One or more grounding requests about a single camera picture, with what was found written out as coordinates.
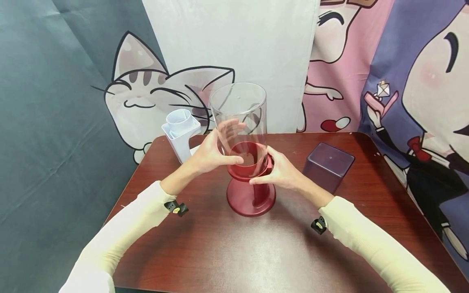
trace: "person's right hand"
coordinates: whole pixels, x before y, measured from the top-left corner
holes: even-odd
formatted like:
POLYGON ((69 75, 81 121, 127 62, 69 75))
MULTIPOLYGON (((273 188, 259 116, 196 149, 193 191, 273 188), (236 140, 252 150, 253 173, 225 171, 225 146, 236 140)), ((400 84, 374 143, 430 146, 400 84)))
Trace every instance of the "person's right hand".
POLYGON ((271 183, 287 189, 298 189, 306 177, 287 159, 287 157, 267 147, 267 152, 274 161, 273 170, 269 175, 255 177, 249 181, 249 184, 271 183))

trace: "cat face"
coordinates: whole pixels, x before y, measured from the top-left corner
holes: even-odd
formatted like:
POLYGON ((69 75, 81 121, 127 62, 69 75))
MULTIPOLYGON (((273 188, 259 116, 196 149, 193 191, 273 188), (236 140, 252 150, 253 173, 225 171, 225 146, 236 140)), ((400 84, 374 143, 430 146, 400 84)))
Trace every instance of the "cat face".
POLYGON ((105 101, 116 127, 135 150, 164 135, 161 126, 176 109, 188 109, 201 122, 203 132, 214 128, 207 108, 209 95, 234 82, 234 70, 196 67, 169 74, 156 55, 130 32, 116 54, 113 82, 105 101))
POLYGON ((402 102, 420 126, 469 162, 469 5, 420 52, 409 73, 402 102))

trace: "white sleeve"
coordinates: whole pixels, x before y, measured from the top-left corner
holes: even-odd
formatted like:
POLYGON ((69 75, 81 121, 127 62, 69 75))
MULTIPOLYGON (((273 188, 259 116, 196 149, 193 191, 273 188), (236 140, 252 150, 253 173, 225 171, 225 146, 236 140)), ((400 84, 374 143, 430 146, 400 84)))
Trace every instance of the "white sleeve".
POLYGON ((393 292, 449 292, 410 252, 352 203, 336 196, 319 212, 334 238, 361 255, 393 292))
POLYGON ((142 191, 119 211, 86 245, 60 293, 114 293, 112 275, 120 259, 138 238, 169 214, 164 204, 176 199, 160 181, 142 191))

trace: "black clip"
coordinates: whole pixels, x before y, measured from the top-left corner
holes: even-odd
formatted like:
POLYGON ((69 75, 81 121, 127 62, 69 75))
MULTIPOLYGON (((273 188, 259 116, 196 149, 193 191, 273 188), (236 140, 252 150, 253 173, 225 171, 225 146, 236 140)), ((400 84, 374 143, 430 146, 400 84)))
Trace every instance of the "black clip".
POLYGON ((165 208, 167 208, 171 213, 178 214, 179 217, 184 216, 189 211, 184 203, 179 205, 177 201, 165 203, 165 208))
POLYGON ((324 218, 320 216, 319 219, 314 220, 311 223, 311 228, 313 228, 313 230, 316 231, 319 235, 322 235, 322 233, 327 230, 324 218))

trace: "brown table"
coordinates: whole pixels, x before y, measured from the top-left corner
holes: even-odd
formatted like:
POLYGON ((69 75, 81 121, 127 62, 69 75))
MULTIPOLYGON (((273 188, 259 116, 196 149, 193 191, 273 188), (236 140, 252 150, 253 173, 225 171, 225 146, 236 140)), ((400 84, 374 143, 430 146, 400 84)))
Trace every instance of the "brown table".
MULTIPOLYGON (((191 144, 199 144, 196 136, 191 144)), ((336 195, 391 234, 429 268, 451 292, 469 292, 469 284, 364 134, 278 134, 268 143, 302 169, 320 142, 355 156, 336 195)), ((179 162, 165 137, 157 138, 109 218, 133 201, 179 162)), ((267 214, 244 218, 227 204, 231 177, 220 167, 190 183, 178 202, 189 207, 170 215, 140 238, 114 274, 116 286, 175 293, 390 292, 359 256, 330 233, 310 228, 318 211, 294 192, 277 188, 277 202, 267 214)))

